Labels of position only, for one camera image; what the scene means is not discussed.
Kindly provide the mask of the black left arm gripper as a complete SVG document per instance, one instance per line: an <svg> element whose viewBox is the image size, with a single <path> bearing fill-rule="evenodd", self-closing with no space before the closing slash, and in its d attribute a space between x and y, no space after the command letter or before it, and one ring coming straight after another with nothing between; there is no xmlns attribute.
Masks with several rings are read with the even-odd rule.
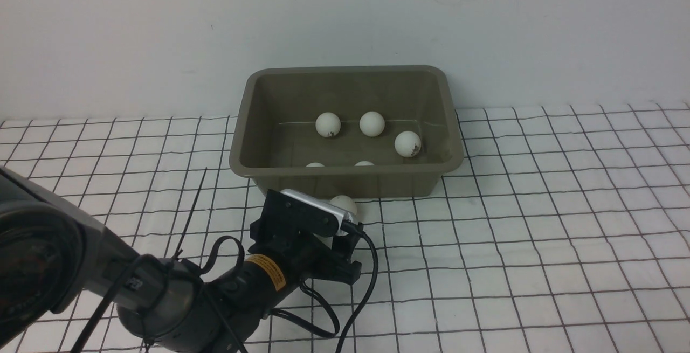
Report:
<svg viewBox="0 0 690 353"><path fill-rule="evenodd" d="M263 317L306 279L355 284L362 263L346 259L352 259L360 240L357 233L335 235L328 248L315 236L303 234L293 240L254 243L234 279L232 306Z"/></svg>

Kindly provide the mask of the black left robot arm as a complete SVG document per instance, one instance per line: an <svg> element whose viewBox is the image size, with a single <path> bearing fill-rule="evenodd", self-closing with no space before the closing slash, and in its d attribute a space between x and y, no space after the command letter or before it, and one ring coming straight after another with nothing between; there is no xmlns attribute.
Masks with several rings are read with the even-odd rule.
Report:
<svg viewBox="0 0 690 353"><path fill-rule="evenodd" d="M65 198L2 167L2 345L46 312L59 314L87 290L101 297L72 346L81 352L114 304L123 327L146 350L245 352L245 341L270 316L322 338L336 351L376 284L344 326L307 280L353 285L361 263L352 260L364 240L379 261L364 225L348 210L311 196L269 189L252 246L224 235L204 265L182 257L140 254L102 222Z"/></svg>

